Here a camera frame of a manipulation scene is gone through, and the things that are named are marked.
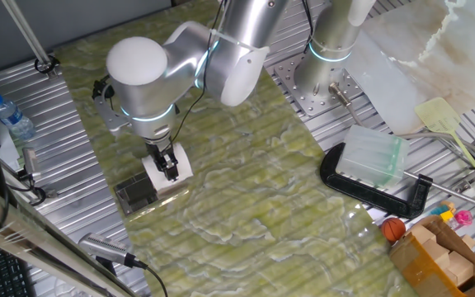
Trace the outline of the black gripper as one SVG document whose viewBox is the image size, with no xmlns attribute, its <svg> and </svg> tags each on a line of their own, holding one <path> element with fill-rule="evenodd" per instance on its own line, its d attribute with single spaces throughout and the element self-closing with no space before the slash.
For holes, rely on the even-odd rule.
<svg viewBox="0 0 475 297">
<path fill-rule="evenodd" d="M 152 141 L 147 139 L 146 148 L 153 159 L 154 167 L 159 172 L 164 172 L 168 181 L 176 181 L 179 176 L 177 169 L 178 161 L 176 160 L 171 140 Z"/>
</svg>

